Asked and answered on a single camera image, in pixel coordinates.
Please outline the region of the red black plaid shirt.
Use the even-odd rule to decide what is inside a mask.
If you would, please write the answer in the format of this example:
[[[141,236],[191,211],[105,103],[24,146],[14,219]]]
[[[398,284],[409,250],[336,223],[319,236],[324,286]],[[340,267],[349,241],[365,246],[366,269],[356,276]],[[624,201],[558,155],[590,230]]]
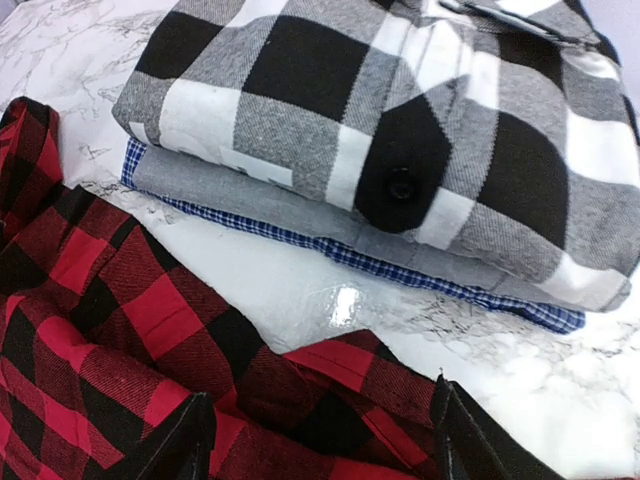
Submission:
[[[435,384],[361,330],[278,354],[132,215],[62,182],[59,117],[1,119],[1,475],[109,479],[194,393],[207,479],[436,479]]]

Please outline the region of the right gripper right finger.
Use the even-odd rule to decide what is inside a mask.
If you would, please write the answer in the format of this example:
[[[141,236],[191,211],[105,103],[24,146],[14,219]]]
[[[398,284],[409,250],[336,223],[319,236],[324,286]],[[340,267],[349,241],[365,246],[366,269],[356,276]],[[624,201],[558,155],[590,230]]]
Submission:
[[[432,398],[436,462],[446,480],[561,480],[461,385],[439,376]]]

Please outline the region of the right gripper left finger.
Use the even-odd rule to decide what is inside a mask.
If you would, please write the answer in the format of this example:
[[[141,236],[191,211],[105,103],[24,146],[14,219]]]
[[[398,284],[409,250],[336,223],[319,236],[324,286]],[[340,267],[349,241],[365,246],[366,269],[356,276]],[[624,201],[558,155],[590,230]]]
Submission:
[[[207,393],[194,393],[132,453],[108,468],[107,477],[116,480],[207,479],[215,436],[213,400]]]

